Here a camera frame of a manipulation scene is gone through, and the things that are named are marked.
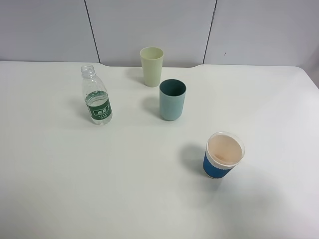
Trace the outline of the pale yellow plastic cup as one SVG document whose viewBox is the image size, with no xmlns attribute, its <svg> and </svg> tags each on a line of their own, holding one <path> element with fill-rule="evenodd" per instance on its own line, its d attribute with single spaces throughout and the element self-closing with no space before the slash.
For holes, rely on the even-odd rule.
<svg viewBox="0 0 319 239">
<path fill-rule="evenodd" d="M 144 83 L 148 87 L 160 84 L 164 52 L 157 47 L 145 47 L 140 51 Z"/>
</svg>

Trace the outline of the teal blue plastic cup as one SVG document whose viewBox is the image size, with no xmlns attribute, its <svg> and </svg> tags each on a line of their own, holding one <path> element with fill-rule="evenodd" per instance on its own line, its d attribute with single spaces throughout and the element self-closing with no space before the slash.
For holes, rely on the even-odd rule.
<svg viewBox="0 0 319 239">
<path fill-rule="evenodd" d="M 159 85 L 159 112 L 167 121 L 178 119 L 183 111 L 186 85 L 177 79 L 167 79 Z"/>
</svg>

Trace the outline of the blue sleeved paper cup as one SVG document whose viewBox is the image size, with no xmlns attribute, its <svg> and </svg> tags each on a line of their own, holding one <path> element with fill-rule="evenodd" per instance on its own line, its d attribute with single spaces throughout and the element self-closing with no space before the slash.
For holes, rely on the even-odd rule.
<svg viewBox="0 0 319 239">
<path fill-rule="evenodd" d="M 203 169 L 208 177 L 223 178 L 245 155 L 245 146 L 237 136 L 220 131 L 213 134 L 207 141 Z"/>
</svg>

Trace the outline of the clear green-label water bottle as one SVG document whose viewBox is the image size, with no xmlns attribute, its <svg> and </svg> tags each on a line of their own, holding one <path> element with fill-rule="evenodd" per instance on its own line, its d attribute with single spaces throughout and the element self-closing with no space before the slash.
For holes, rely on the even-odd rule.
<svg viewBox="0 0 319 239">
<path fill-rule="evenodd" d="M 82 93 L 93 123 L 104 125 L 110 122 L 113 113 L 107 89 L 96 75 L 93 65 L 81 67 Z"/>
</svg>

